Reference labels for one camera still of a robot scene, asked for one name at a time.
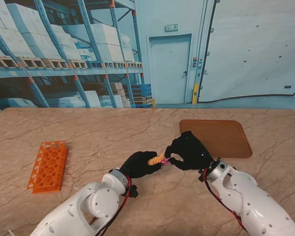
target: table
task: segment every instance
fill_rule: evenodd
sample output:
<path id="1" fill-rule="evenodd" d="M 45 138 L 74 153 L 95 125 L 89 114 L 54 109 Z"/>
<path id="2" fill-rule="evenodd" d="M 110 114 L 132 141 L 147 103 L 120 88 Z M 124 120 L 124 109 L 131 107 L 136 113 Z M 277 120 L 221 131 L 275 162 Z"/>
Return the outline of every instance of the table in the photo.
<path id="1" fill-rule="evenodd" d="M 254 176 L 295 221 L 295 111 L 245 109 L 9 108 L 0 115 L 0 236 L 28 236 L 72 194 L 134 152 L 161 153 L 179 136 L 182 119 L 239 121 L 251 145 L 249 159 L 227 163 Z M 65 140 L 69 155 L 61 192 L 26 189 L 41 142 Z M 108 236 L 246 236 L 198 181 L 196 171 L 167 165 L 135 179 L 130 199 Z"/>

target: wooden tray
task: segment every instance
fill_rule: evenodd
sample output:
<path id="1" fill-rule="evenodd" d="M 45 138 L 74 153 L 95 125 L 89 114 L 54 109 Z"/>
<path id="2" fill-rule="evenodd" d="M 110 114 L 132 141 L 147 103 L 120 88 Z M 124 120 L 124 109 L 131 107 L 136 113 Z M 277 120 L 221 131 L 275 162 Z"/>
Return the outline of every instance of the wooden tray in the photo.
<path id="1" fill-rule="evenodd" d="M 252 155 L 245 132 L 235 120 L 184 119 L 179 127 L 180 133 L 190 130 L 214 159 L 249 158 Z"/>

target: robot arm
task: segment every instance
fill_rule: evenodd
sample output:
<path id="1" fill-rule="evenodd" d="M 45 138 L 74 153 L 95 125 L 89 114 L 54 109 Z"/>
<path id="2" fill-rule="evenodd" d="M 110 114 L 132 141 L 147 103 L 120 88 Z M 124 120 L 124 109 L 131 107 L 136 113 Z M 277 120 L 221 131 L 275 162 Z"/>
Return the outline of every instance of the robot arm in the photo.
<path id="1" fill-rule="evenodd" d="M 295 223 L 287 212 L 247 173 L 215 160 L 199 171 L 219 193 L 220 201 L 241 219 L 251 236 L 295 236 Z"/>
<path id="2" fill-rule="evenodd" d="M 83 189 L 50 212 L 30 236 L 95 236 L 116 214 L 119 195 L 129 180 L 118 170 L 103 176 L 102 182 L 89 183 Z M 83 212 L 97 220 L 89 225 Z"/>

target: door frame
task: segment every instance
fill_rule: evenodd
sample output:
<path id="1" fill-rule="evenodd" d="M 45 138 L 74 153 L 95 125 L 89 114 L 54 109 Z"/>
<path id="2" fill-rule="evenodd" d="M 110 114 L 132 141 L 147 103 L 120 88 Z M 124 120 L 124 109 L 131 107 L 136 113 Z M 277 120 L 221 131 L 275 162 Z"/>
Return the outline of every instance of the door frame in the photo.
<path id="1" fill-rule="evenodd" d="M 150 82 L 151 82 L 151 87 L 152 91 L 155 91 L 154 87 L 154 70 L 153 70 L 153 57 L 152 57 L 152 47 L 150 46 L 150 38 L 153 37 L 166 37 L 166 36 L 180 36 L 180 35 L 191 35 L 190 37 L 190 48 L 189 48 L 189 58 L 188 58 L 188 73 L 187 73 L 187 78 L 186 78 L 186 84 L 185 84 L 185 90 L 184 90 L 184 103 L 187 103 L 187 87 L 189 85 L 189 80 L 190 80 L 190 71 L 191 71 L 191 61 L 192 61 L 192 51 L 193 51 L 193 40 L 194 40 L 194 33 L 193 32 L 167 32 L 167 33 L 162 33 L 162 34 L 151 34 L 146 36 L 147 40 L 147 57 L 148 57 L 148 71 L 149 71 L 149 77 L 150 77 Z"/>

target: blue shelving rack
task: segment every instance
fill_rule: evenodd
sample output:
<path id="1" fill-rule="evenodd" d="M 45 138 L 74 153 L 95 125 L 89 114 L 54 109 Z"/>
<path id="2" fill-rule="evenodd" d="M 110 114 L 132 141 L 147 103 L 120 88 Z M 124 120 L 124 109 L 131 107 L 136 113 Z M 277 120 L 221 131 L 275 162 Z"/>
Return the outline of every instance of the blue shelving rack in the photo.
<path id="1" fill-rule="evenodd" d="M 61 58 L 65 60 L 65 62 L 69 65 L 69 68 L 24 68 L 16 56 L 9 50 L 7 44 L 4 42 L 2 37 L 0 37 L 0 48 L 4 54 L 10 56 L 20 67 L 9 67 L 9 68 L 2 68 L 0 67 L 0 78 L 18 78 L 18 77 L 28 77 L 29 87 L 32 90 L 35 98 L 41 103 L 42 107 L 49 107 L 43 93 L 40 91 L 38 85 L 35 83 L 33 77 L 51 77 L 51 76 L 73 76 L 74 84 L 76 89 L 78 90 L 81 98 L 84 100 L 86 107 L 89 107 L 89 101 L 81 84 L 81 80 L 79 76 L 85 75 L 102 75 L 101 77 L 104 78 L 103 82 L 105 83 L 106 89 L 109 92 L 112 105 L 113 107 L 116 106 L 115 97 L 111 92 L 112 89 L 110 87 L 108 75 L 115 74 L 121 75 L 124 77 L 128 90 L 129 90 L 129 97 L 131 105 L 134 105 L 133 94 L 131 91 L 131 84 L 129 80 L 129 74 L 138 74 L 141 76 L 141 82 L 144 83 L 144 76 L 143 76 L 143 68 L 142 68 L 142 55 L 141 55 L 141 47 L 139 41 L 139 31 L 138 31 L 138 24 L 137 24 L 137 14 L 136 14 L 136 7 L 133 0 L 34 0 L 32 1 L 21 1 L 21 0 L 5 0 L 6 3 L 26 3 L 27 7 L 36 8 L 38 11 L 40 18 L 53 42 L 58 53 L 60 54 Z M 137 63 L 127 63 L 124 60 L 124 53 L 122 48 L 122 41 L 121 35 L 119 31 L 118 21 L 123 18 L 126 14 L 124 14 L 119 20 L 116 16 L 116 8 L 123 7 L 128 8 L 126 14 L 132 12 L 133 16 L 133 23 L 134 23 L 134 32 L 138 50 L 138 58 L 139 62 Z M 118 67 L 118 66 L 109 66 L 109 63 L 105 63 L 102 61 L 102 57 L 96 45 L 96 39 L 93 35 L 93 32 L 90 28 L 90 25 L 94 22 L 94 19 L 90 11 L 95 9 L 110 9 L 111 17 L 113 20 L 113 27 L 116 28 L 118 39 L 120 43 L 120 49 L 122 52 L 122 57 L 124 60 L 125 67 Z M 91 67 L 91 68 L 73 68 L 68 60 L 59 40 L 57 39 L 56 34 L 54 33 L 51 23 L 57 24 L 57 19 L 55 19 L 50 12 L 53 12 L 54 15 L 59 13 L 65 14 L 72 19 L 73 24 L 84 24 L 88 33 L 90 46 L 93 48 L 94 53 L 97 58 L 97 62 L 101 63 L 102 66 L 100 67 Z"/>

